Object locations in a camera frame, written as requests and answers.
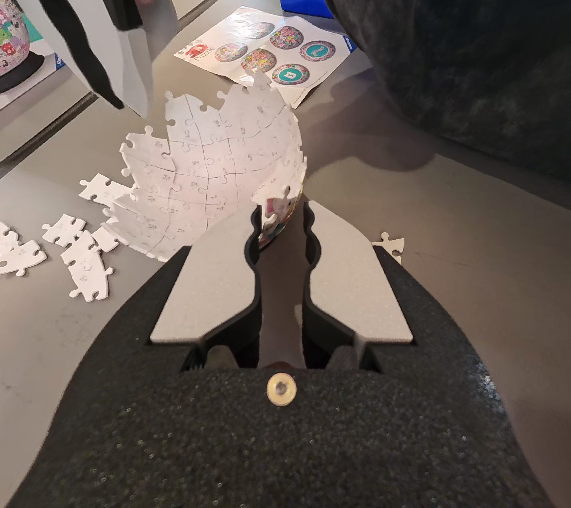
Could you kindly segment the puzzle pieces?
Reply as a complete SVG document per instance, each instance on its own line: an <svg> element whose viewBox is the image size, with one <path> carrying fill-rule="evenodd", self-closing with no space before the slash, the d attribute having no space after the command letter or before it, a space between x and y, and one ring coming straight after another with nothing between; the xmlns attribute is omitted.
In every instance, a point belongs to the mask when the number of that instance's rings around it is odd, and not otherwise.
<svg viewBox="0 0 571 508"><path fill-rule="evenodd" d="M97 173L90 181L81 180L83 200L105 206L107 209L120 198L132 199L137 186L131 187L112 181ZM101 224L94 232L87 222L78 217L62 214L57 222L43 225L42 240L60 246L62 262L69 271L74 290L69 296L82 296L86 302L102 300L109 295L109 276L114 269L107 268L102 254L118 247L121 239ZM36 240L22 241L17 231L1 222L1 275L24 277L27 271L48 258Z"/></svg>

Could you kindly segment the partly built white puzzle ball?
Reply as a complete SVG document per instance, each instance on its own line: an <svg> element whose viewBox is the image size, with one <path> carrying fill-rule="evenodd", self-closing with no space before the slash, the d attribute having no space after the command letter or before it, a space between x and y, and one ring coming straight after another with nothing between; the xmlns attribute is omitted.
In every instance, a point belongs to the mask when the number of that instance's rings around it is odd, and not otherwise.
<svg viewBox="0 0 571 508"><path fill-rule="evenodd" d="M233 85L220 109L165 93L167 136L129 133L120 147L133 189L104 209L102 226L148 257L168 261L210 227L260 205L261 245L277 236L298 203L307 158L292 108L260 71Z"/></svg>

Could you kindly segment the printed instruction leaflet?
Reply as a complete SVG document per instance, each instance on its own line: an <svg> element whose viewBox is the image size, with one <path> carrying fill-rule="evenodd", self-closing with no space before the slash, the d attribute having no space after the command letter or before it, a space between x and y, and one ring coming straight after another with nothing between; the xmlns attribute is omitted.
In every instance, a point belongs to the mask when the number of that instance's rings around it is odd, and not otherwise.
<svg viewBox="0 0 571 508"><path fill-rule="evenodd" d="M174 55L244 86L253 83L247 70L258 69L296 109L355 50L348 36L300 16L240 7Z"/></svg>

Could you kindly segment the single white puzzle piece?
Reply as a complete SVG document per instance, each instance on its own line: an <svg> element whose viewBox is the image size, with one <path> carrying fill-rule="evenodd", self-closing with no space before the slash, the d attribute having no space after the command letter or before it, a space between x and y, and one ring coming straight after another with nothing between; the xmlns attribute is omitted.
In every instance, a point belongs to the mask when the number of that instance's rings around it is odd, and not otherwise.
<svg viewBox="0 0 571 508"><path fill-rule="evenodd" d="M377 241L372 241L373 247L383 248L398 264L402 264L402 256L405 248L405 238L396 238L383 231Z"/></svg>

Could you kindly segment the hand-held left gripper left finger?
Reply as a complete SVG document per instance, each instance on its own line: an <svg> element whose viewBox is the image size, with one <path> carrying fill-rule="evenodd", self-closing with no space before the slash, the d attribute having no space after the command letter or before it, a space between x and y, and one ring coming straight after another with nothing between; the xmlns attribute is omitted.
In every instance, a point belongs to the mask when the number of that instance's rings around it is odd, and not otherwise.
<svg viewBox="0 0 571 508"><path fill-rule="evenodd" d="M150 334L152 346L190 345L203 362L225 346L240 367L258 366L261 215L260 205L241 207L190 247Z"/></svg>

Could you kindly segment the colourful puzzle box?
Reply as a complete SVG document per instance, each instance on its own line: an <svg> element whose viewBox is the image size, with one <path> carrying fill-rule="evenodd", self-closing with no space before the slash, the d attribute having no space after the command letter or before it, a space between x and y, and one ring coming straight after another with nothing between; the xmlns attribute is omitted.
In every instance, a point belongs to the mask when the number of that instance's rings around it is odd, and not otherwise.
<svg viewBox="0 0 571 508"><path fill-rule="evenodd" d="M1 110L66 64L16 0L1 0Z"/></svg>

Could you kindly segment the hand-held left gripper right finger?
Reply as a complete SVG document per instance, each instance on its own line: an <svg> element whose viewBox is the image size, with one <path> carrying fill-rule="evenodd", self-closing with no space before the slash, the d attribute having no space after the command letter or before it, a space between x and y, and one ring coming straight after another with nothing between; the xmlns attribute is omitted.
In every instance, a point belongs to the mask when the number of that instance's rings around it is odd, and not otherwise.
<svg viewBox="0 0 571 508"><path fill-rule="evenodd" d="M375 246L315 200L303 207L305 257L303 349L309 368L325 367L339 347L357 364L378 345L410 346L413 333Z"/></svg>

